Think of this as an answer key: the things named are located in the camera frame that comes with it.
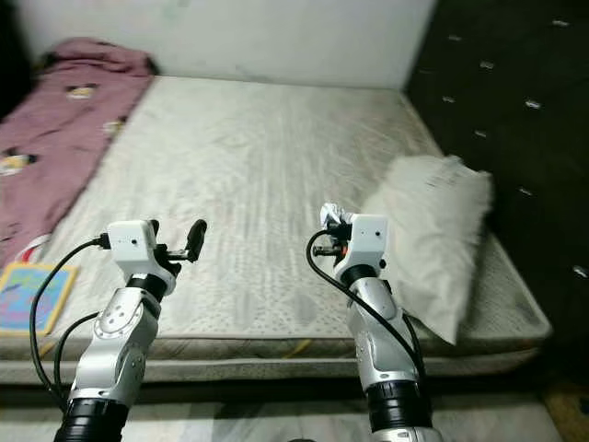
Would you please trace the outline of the grey patterned mattress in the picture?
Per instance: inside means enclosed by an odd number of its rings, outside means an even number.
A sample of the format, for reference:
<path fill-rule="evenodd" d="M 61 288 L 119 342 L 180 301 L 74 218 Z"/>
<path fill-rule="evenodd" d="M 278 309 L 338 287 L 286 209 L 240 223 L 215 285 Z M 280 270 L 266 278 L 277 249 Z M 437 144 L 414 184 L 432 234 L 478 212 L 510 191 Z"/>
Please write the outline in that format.
<path fill-rule="evenodd" d="M 304 257 L 324 203 L 356 212 L 392 160 L 437 146 L 397 91 L 157 77 L 33 261 L 152 218 L 202 256 L 161 304 L 148 382 L 356 378 L 348 299 Z"/>

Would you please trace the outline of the white pillow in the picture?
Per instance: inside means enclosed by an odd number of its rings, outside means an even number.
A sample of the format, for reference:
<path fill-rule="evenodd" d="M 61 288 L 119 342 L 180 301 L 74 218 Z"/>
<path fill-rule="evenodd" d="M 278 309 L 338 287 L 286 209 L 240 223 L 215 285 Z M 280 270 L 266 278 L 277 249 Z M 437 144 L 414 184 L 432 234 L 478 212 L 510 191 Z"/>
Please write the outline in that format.
<path fill-rule="evenodd" d="M 383 277 L 397 303 L 449 344 L 458 342 L 474 294 L 491 206 L 491 173 L 457 157 L 411 156 L 391 161 L 362 207 L 388 219 Z"/>

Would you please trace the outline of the white tissue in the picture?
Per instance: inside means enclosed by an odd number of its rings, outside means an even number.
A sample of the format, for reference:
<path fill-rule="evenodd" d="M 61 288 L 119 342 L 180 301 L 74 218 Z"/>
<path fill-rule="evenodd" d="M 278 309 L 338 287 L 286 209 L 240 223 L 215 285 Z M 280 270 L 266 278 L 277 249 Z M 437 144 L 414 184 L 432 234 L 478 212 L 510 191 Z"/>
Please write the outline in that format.
<path fill-rule="evenodd" d="M 336 230 L 341 225 L 353 223 L 354 213 L 346 211 L 344 207 L 336 203 L 326 203 L 321 206 L 319 220 L 324 230 Z"/>

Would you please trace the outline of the mauve cartoon print blanket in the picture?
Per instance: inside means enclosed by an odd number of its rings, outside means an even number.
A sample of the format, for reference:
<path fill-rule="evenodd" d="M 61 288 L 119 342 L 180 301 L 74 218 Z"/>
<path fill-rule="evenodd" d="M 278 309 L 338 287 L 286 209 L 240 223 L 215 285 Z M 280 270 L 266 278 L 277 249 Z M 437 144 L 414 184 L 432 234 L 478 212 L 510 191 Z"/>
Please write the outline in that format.
<path fill-rule="evenodd" d="M 0 123 L 3 268 L 41 251 L 156 75 L 147 52 L 93 38 L 48 53 L 32 93 Z"/>

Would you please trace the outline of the dark bed frame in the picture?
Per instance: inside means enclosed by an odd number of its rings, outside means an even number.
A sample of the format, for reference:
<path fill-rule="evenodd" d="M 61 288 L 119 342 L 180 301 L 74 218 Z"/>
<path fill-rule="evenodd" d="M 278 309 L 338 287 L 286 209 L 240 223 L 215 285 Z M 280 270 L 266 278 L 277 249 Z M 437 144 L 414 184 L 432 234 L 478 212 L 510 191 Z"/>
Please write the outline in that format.
<path fill-rule="evenodd" d="M 429 378 L 433 396 L 451 394 L 501 394 L 544 389 L 534 378 L 503 375 L 489 378 Z M 148 383 L 134 403 L 193 403 L 194 401 L 327 401 L 363 397 L 356 378 L 295 378 L 277 380 L 215 380 L 214 382 Z"/>

